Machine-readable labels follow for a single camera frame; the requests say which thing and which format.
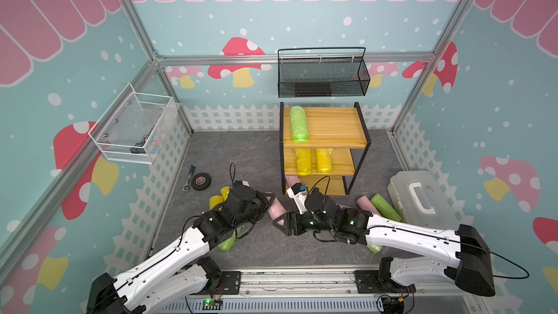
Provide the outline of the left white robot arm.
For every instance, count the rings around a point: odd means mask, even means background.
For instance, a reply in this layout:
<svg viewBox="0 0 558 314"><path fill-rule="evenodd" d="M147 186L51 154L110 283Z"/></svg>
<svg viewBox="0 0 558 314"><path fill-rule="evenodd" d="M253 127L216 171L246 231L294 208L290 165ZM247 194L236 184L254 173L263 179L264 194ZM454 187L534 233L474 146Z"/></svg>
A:
<svg viewBox="0 0 558 314"><path fill-rule="evenodd" d="M87 313L154 313L180 297L213 292L222 272L207 254L239 227L255 226L274 200L273 193L235 181L224 202L187 219L182 235L167 247L117 276L97 277Z"/></svg>

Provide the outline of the green trash bag roll floor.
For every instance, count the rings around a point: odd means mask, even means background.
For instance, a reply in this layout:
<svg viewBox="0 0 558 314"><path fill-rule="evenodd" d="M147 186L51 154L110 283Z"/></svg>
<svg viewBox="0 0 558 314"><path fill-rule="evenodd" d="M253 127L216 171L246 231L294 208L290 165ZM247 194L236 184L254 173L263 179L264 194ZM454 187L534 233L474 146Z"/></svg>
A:
<svg viewBox="0 0 558 314"><path fill-rule="evenodd" d="M374 254L378 254L382 250L382 247L377 245L367 245L367 248Z"/></svg>

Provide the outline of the green handled ratchet wrench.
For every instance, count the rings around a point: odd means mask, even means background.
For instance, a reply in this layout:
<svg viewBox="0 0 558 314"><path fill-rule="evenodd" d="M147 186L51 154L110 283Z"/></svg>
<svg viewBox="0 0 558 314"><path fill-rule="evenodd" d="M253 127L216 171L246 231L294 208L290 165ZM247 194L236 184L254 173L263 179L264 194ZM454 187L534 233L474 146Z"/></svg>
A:
<svg viewBox="0 0 558 314"><path fill-rule="evenodd" d="M190 183L195 174L196 166L192 164L188 170L187 180L184 186L182 187L182 192L188 192L190 190Z"/></svg>

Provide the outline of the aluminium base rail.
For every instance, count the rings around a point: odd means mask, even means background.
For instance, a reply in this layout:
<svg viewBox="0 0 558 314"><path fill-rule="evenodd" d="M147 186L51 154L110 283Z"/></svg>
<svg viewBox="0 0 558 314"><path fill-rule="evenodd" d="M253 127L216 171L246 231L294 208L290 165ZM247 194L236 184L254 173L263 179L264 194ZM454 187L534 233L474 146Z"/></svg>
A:
<svg viewBox="0 0 558 314"><path fill-rule="evenodd" d="M376 267L226 269L211 293L176 299L154 313L486 313L484 302L441 279L381 282ZM207 298L220 311L203 311Z"/></svg>

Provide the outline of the yellow trash bag roll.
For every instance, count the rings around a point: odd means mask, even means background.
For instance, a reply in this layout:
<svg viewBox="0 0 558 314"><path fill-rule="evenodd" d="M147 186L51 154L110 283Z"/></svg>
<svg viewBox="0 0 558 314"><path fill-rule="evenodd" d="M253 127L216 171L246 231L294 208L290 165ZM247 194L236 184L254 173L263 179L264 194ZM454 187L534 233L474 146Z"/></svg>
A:
<svg viewBox="0 0 558 314"><path fill-rule="evenodd" d="M224 202L223 196L212 196L209 200L209 208L214 209L215 207L221 206Z"/></svg>
<svg viewBox="0 0 558 314"><path fill-rule="evenodd" d="M295 148L296 171L298 175L306 176L312 173L312 151L309 148Z"/></svg>
<svg viewBox="0 0 558 314"><path fill-rule="evenodd" d="M317 148L315 150L317 172L319 174L331 174L333 172L332 152L332 148Z"/></svg>
<svg viewBox="0 0 558 314"><path fill-rule="evenodd" d="M228 199L229 196L229 192L230 192L230 187L229 186L225 186L221 189L221 196L223 198L223 201L226 201Z"/></svg>

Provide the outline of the pink trash bag roll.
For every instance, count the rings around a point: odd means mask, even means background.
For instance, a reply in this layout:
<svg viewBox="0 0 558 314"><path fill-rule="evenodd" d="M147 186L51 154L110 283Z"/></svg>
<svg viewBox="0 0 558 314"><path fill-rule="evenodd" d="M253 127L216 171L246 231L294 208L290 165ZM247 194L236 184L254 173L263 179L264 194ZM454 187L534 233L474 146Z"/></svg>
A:
<svg viewBox="0 0 558 314"><path fill-rule="evenodd" d="M278 198L274 198L273 203L271 203L271 206L268 209L268 213L272 220L276 220L286 214L286 209L283 207L282 203L280 203Z"/></svg>
<svg viewBox="0 0 558 314"><path fill-rule="evenodd" d="M362 196L356 201L357 206L363 211L370 212L372 214L378 215L378 209L371 203L371 201L366 197Z"/></svg>
<svg viewBox="0 0 558 314"><path fill-rule="evenodd" d="M292 187L297 183L301 183L301 180L297 175L286 175L286 184L288 187Z"/></svg>

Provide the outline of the green circuit board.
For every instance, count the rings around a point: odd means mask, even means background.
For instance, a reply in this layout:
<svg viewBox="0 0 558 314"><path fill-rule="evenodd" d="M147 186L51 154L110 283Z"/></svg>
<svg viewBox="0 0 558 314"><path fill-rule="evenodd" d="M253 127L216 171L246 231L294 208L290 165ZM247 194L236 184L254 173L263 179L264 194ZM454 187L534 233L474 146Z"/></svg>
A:
<svg viewBox="0 0 558 314"><path fill-rule="evenodd" d="M223 308L223 301L217 298L205 299L201 307L203 311L220 311L222 308Z"/></svg>

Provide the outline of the black tape roll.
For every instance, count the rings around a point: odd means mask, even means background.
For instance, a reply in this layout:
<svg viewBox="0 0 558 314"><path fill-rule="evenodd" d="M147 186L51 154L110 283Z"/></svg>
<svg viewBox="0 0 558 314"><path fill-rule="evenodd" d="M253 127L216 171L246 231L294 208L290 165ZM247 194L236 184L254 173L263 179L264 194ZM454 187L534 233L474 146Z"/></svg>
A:
<svg viewBox="0 0 558 314"><path fill-rule="evenodd" d="M190 187L193 190L202 191L206 190L211 183L212 179L209 174L202 172L192 177L190 181Z"/></svg>

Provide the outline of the translucent plastic storage box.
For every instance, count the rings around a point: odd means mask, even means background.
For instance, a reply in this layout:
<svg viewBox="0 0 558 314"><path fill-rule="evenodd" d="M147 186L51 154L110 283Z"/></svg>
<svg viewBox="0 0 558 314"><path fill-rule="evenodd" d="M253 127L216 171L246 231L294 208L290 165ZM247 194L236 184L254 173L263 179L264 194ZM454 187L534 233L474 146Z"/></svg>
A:
<svg viewBox="0 0 558 314"><path fill-rule="evenodd" d="M441 230L458 228L458 221L430 172L398 172L391 177L387 190L404 223Z"/></svg>

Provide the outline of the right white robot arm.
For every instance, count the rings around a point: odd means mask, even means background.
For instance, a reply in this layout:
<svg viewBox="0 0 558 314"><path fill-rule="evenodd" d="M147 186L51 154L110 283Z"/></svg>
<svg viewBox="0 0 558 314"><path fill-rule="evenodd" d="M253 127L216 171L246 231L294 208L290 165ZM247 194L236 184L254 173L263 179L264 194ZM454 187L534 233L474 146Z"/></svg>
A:
<svg viewBox="0 0 558 314"><path fill-rule="evenodd" d="M445 266L443 276L470 294L496 294L491 251L471 225L440 230L389 220L362 209L342 207L318 189L305 194L303 209L285 212L273 225L287 236L325 231L332 242L377 245L412 252Z"/></svg>

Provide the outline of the wooden three-tier shelf black frame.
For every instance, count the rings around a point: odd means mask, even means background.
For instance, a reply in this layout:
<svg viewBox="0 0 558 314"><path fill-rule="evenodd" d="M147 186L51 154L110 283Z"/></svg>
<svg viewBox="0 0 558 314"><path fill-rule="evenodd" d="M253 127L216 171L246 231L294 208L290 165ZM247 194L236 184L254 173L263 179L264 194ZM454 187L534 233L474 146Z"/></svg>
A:
<svg viewBox="0 0 558 314"><path fill-rule="evenodd" d="M281 103L279 143L282 190L289 187L286 178L298 174L294 151L306 148L312 151L311 170L308 175L301 175L300 180L310 187L315 185L331 196L348 195L371 146L371 137L360 104L356 102L351 108L306 108L310 139L304 143L292 140L290 113L291 108ZM318 172L315 155L317 149L333 151L329 181L322 180L322 174Z"/></svg>

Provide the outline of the green trash bag roll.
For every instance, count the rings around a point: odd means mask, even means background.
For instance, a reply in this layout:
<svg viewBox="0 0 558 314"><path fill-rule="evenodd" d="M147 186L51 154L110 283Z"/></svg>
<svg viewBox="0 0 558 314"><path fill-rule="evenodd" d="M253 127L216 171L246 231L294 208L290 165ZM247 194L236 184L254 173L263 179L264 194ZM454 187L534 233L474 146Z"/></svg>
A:
<svg viewBox="0 0 558 314"><path fill-rule="evenodd" d="M290 113L291 137L296 143L304 143L310 139L307 127L307 115L301 106L294 106Z"/></svg>
<svg viewBox="0 0 558 314"><path fill-rule="evenodd" d="M371 199L371 203L383 217L396 222L402 222L402 216L380 194L376 194Z"/></svg>
<svg viewBox="0 0 558 314"><path fill-rule="evenodd" d="M236 237L237 237L237 231L234 231L231 237L229 237L227 240L223 241L217 246L218 249L225 252L230 251L233 245L235 244Z"/></svg>

